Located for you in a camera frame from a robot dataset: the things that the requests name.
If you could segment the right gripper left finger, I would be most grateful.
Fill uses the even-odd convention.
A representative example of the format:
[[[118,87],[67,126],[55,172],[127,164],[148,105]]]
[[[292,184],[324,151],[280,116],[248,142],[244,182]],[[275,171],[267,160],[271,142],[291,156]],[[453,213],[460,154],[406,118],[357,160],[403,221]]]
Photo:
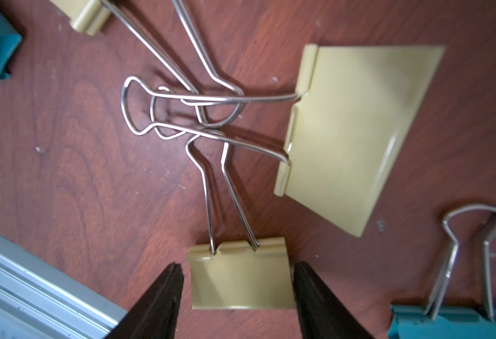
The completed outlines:
[[[183,287],[181,265],[172,262],[107,337],[173,338]]]

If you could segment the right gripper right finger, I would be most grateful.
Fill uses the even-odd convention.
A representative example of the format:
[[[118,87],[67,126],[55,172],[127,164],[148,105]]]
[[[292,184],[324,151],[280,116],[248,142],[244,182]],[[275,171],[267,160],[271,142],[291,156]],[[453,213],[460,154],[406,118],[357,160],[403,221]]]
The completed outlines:
[[[303,338],[372,337],[305,261],[294,265],[293,288]]]

